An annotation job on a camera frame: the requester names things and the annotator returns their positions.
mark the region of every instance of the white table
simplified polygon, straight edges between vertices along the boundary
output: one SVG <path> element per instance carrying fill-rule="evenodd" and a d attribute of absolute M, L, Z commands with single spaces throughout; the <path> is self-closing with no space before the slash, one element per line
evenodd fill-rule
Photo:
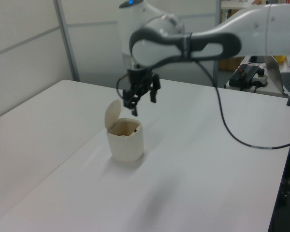
<path fill-rule="evenodd" d="M 241 62 L 241 64 L 248 64 L 249 63 L 248 62 L 249 58 L 250 58 L 249 56 L 245 57 L 243 59 L 243 61 Z M 260 68 L 263 68 L 264 69 L 264 73 L 267 75 L 265 64 L 260 64 Z M 279 69 L 280 69 L 281 73 L 290 72 L 290 67 L 288 67 L 286 62 L 280 64 L 279 65 Z M 256 93 L 265 94 L 265 95 L 271 95 L 271 96 L 277 96 L 277 97 L 286 97 L 279 91 L 279 89 L 277 88 L 277 86 L 274 84 L 274 82 L 272 81 L 272 79 L 270 77 L 268 77 L 267 81 L 268 81 L 267 86 L 258 88 Z M 226 83 L 226 88 L 227 89 L 233 89 L 233 90 L 240 90 L 240 88 L 230 86 L 229 81 Z M 251 88 L 244 89 L 245 92 L 251 92 L 251 93 L 253 93 L 254 90 L 255 90 L 255 86 L 252 86 Z"/>
<path fill-rule="evenodd" d="M 61 81 L 0 117 L 0 217 L 104 127 L 115 97 Z"/>
<path fill-rule="evenodd" d="M 248 1 L 238 1 L 238 0 L 224 0 L 224 1 L 221 1 L 221 9 L 224 10 L 224 9 L 238 9 L 238 10 L 241 10 L 241 9 L 245 9 L 245 8 L 248 8 L 248 7 L 251 7 L 252 6 L 252 3 L 253 0 L 248 0 Z"/>
<path fill-rule="evenodd" d="M 81 86 L 84 95 L 96 89 Z M 156 104 L 149 96 L 138 104 L 143 160 L 115 162 L 106 130 L 99 131 L 0 219 L 0 232 L 266 232 L 288 148 L 236 142 L 212 87 L 165 80 L 161 86 Z M 290 142 L 287 99 L 219 91 L 226 122 L 240 139 Z M 121 117 L 133 116 L 124 109 Z"/>

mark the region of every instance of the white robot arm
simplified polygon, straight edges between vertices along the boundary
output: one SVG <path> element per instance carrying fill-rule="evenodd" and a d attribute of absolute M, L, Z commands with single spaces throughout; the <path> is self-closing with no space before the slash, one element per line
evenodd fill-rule
<path fill-rule="evenodd" d="M 151 90 L 149 85 L 137 85 L 144 81 L 140 77 L 150 75 L 149 71 L 164 64 L 248 55 L 290 55 L 290 4 L 241 10 L 209 31 L 185 33 L 183 22 L 175 15 L 143 0 L 130 0 L 119 7 L 118 27 L 131 83 L 124 105 L 130 109 L 139 100 L 134 95 L 142 96 Z M 138 92 L 136 88 L 140 87 L 143 89 Z"/>

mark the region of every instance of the electronic device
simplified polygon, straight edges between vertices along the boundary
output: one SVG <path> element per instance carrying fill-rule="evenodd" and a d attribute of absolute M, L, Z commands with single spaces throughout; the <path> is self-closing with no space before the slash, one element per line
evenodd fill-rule
<path fill-rule="evenodd" d="M 279 64 L 273 56 L 265 57 L 266 70 L 279 91 L 290 96 L 290 72 L 280 72 Z"/>
<path fill-rule="evenodd" d="M 130 0 L 119 7 L 118 28 L 131 85 L 122 98 L 134 115 L 148 91 L 156 102 L 160 83 L 154 68 L 174 62 L 290 55 L 290 4 L 243 9 L 211 30 L 193 33 L 185 32 L 176 15 Z"/>
<path fill-rule="evenodd" d="M 265 60 L 263 56 L 251 56 L 248 62 L 262 64 L 265 62 Z"/>
<path fill-rule="evenodd" d="M 252 78 L 257 73 L 259 67 L 253 65 L 241 65 L 232 75 L 229 84 L 232 87 L 238 87 L 241 90 L 252 86 Z"/>

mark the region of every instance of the bin lid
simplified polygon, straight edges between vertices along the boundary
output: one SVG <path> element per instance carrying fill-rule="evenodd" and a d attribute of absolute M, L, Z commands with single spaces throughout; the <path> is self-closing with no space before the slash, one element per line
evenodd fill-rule
<path fill-rule="evenodd" d="M 121 112 L 121 101 L 119 99 L 113 101 L 105 111 L 104 125 L 110 129 L 118 120 Z"/>

